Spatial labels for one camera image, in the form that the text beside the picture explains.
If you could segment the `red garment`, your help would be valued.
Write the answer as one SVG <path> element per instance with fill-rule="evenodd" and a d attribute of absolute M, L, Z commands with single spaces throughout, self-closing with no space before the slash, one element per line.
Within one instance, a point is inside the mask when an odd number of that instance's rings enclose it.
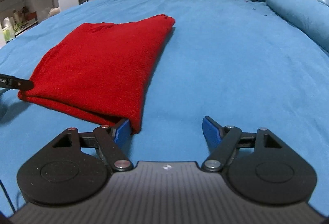
<path fill-rule="evenodd" d="M 175 19 L 161 14 L 136 22 L 84 23 L 51 48 L 20 100 L 99 125 L 126 118 L 141 129 L 144 98 Z"/>

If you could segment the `blue bed sheet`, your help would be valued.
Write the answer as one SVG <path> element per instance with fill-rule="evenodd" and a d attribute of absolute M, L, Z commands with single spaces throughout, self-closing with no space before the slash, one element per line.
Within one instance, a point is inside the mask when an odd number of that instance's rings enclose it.
<path fill-rule="evenodd" d="M 53 16 L 1 49 L 1 72 L 29 78 L 82 23 L 175 19 L 149 85 L 133 162 L 202 162 L 203 117 L 245 132 L 266 127 L 317 173 L 310 200 L 328 214 L 328 54 L 264 3 L 248 0 L 94 0 Z"/>

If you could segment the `blue rolled duvet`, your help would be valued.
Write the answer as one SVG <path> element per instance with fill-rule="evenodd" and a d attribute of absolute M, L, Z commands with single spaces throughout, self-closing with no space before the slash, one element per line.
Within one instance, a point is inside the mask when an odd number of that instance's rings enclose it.
<path fill-rule="evenodd" d="M 276 14 L 328 51 L 328 6 L 317 0 L 266 0 Z"/>

